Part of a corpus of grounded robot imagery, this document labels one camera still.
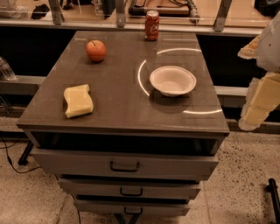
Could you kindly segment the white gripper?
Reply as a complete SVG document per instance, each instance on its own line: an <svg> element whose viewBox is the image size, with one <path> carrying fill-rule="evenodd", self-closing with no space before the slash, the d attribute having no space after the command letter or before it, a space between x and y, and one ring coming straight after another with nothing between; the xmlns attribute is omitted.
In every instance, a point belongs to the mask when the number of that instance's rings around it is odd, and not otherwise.
<svg viewBox="0 0 280 224"><path fill-rule="evenodd" d="M242 130L251 131L259 128L280 105L280 11L261 35L241 48L237 56L245 60L256 58L260 68L270 71L261 79L253 78L248 86L238 125Z"/></svg>

